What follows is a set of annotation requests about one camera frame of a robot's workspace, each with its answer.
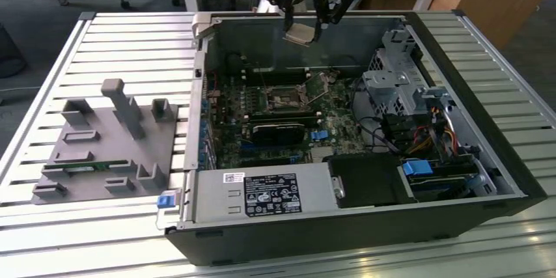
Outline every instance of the power supply label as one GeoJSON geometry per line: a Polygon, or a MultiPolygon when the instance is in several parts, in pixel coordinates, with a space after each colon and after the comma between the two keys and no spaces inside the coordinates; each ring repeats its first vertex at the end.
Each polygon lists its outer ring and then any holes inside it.
{"type": "Polygon", "coordinates": [[[296,174],[245,177],[242,186],[248,217],[301,212],[296,174]]]}

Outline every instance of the motherboard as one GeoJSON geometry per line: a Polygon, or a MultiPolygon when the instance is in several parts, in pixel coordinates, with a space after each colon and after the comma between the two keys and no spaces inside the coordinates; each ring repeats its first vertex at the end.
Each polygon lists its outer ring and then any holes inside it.
{"type": "Polygon", "coordinates": [[[365,151],[350,112],[353,77],[332,68],[249,68],[208,86],[216,167],[321,162],[365,151]]]}

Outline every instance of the green circuit board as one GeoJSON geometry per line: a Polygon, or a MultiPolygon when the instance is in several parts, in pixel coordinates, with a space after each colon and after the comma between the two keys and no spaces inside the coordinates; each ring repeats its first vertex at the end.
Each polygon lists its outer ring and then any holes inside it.
{"type": "Polygon", "coordinates": [[[352,82],[353,78],[340,78],[329,70],[310,71],[301,85],[246,87],[230,78],[210,99],[217,168],[313,163],[326,154],[365,151],[348,105],[352,82]],[[306,111],[317,111],[320,118],[316,127],[304,129],[301,142],[265,148],[253,144],[245,115],[278,118],[284,113],[306,111]],[[313,140],[310,133],[321,131],[328,136],[313,140]]]}

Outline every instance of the blue latch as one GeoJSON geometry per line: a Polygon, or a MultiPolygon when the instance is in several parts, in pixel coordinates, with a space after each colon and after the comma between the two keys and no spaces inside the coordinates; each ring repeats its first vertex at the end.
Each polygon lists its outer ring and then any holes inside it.
{"type": "Polygon", "coordinates": [[[310,132],[312,140],[321,140],[328,138],[328,130],[320,130],[318,132],[310,132]]]}
{"type": "Polygon", "coordinates": [[[156,201],[156,206],[158,208],[172,208],[176,206],[176,196],[174,195],[158,195],[158,200],[156,201]]]}
{"type": "Polygon", "coordinates": [[[430,164],[426,160],[410,160],[401,165],[405,175],[432,174],[430,164]]]}

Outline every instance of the gray floor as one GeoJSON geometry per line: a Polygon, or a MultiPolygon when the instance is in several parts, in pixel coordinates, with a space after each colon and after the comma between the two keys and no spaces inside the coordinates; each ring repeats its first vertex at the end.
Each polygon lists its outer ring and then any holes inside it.
{"type": "MultiPolygon", "coordinates": [[[[140,12],[177,11],[170,0],[129,0],[140,12]]],[[[77,17],[82,11],[121,12],[118,0],[69,0],[60,7],[56,0],[0,0],[0,23],[24,54],[28,68],[16,76],[0,79],[0,89],[40,86],[50,70],[77,17]]],[[[229,9],[228,0],[202,0],[204,9],[229,9]]],[[[248,0],[237,0],[238,10],[246,10],[248,0]]],[[[544,0],[514,39],[504,56],[529,81],[542,98],[556,109],[556,0],[544,0]]],[[[18,127],[36,90],[1,93],[0,155],[18,127]]]]}

